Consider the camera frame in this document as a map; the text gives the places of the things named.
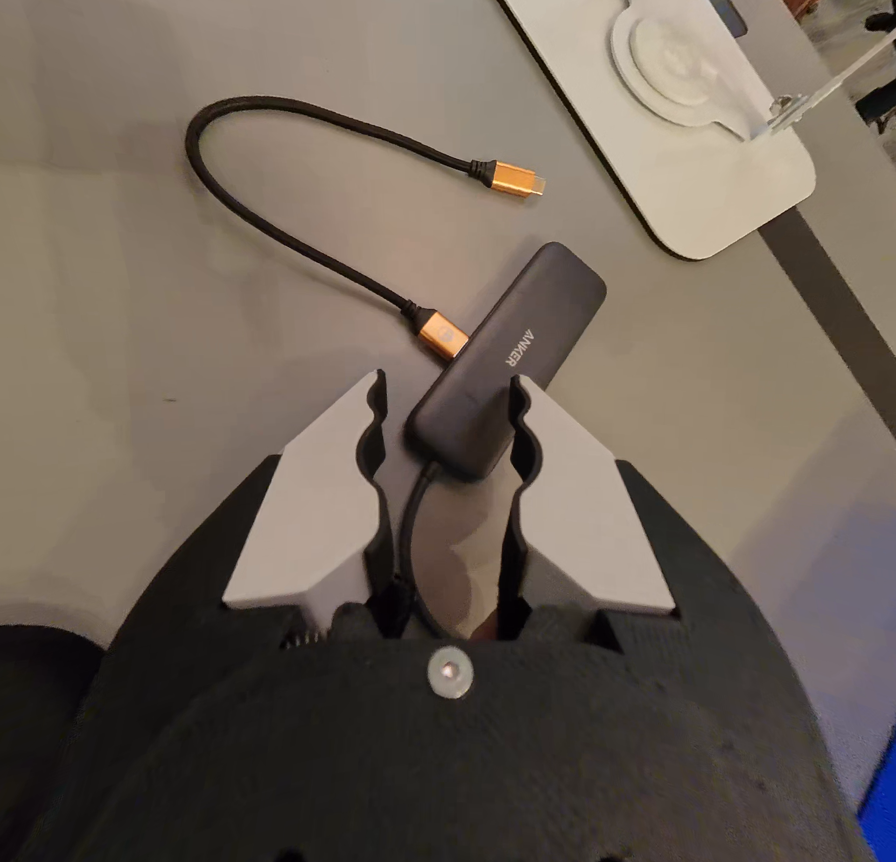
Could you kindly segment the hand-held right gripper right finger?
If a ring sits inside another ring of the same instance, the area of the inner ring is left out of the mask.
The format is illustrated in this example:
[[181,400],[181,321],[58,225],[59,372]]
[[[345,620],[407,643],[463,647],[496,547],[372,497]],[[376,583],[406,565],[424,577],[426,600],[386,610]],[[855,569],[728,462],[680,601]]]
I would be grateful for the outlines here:
[[617,459],[527,376],[509,390],[521,480],[502,544],[502,635],[538,608],[588,633],[606,610],[667,616],[676,604]]

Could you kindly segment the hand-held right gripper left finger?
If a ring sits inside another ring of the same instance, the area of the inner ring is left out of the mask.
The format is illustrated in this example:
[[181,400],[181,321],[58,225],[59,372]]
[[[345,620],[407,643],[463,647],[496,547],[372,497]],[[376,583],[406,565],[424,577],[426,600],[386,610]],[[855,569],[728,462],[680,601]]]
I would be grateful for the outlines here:
[[385,460],[386,375],[373,370],[280,453],[225,588],[230,610],[296,607],[315,633],[392,578],[392,532],[376,473]]

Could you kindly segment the black slim usb hub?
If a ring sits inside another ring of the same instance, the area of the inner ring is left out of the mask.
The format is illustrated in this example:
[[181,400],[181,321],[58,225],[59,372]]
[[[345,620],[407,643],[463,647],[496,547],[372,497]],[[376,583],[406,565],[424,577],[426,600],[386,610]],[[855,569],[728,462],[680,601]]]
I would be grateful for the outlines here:
[[607,294],[566,246],[542,246],[411,411],[409,447],[454,478],[485,479],[512,440],[511,381],[545,389]]

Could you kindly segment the blue plastic bin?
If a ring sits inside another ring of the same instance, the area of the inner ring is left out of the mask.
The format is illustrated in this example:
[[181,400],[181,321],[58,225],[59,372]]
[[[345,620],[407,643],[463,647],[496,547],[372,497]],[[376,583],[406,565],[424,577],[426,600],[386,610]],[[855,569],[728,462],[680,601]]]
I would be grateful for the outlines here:
[[895,757],[888,756],[858,811],[860,827],[878,861],[895,861]]

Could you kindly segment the black foam wrist rest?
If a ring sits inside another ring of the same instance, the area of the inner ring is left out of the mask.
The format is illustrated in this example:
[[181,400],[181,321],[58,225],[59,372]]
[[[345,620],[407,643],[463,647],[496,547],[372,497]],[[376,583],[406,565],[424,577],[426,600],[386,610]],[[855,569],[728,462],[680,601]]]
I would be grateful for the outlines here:
[[14,860],[48,796],[103,649],[50,626],[1,627],[1,859]]

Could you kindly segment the white document stand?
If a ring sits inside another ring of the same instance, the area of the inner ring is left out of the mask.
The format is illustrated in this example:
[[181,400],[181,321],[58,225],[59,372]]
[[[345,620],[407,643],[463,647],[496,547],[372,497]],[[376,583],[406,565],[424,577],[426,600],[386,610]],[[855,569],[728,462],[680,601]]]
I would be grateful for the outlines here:
[[498,0],[654,240],[712,257],[815,189],[795,126],[894,42],[774,96],[708,0]]

